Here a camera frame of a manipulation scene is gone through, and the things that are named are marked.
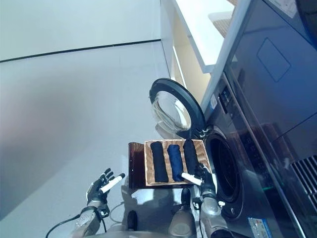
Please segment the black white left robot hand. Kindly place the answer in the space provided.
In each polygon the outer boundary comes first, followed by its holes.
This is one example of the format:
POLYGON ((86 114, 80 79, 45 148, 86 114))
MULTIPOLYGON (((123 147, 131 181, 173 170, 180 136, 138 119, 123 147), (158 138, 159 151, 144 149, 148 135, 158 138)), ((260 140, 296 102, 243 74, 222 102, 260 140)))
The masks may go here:
POLYGON ((125 178, 125 173, 114 176, 111 168, 107 168, 100 177, 91 183, 86 192, 87 203, 92 201, 106 202, 109 191, 125 178))

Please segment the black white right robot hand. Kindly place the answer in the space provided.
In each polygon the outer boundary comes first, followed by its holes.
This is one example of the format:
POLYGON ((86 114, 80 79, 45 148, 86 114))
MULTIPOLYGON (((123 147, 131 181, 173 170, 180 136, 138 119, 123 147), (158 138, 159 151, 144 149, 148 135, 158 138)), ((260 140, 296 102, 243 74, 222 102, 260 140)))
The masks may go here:
POLYGON ((216 187, 213 182, 212 174, 205 165, 199 163, 199 165, 195 167, 194 175, 186 172, 182 172, 180 175, 183 179, 197 185, 201 189, 201 196, 203 198, 211 197, 216 199, 216 187))

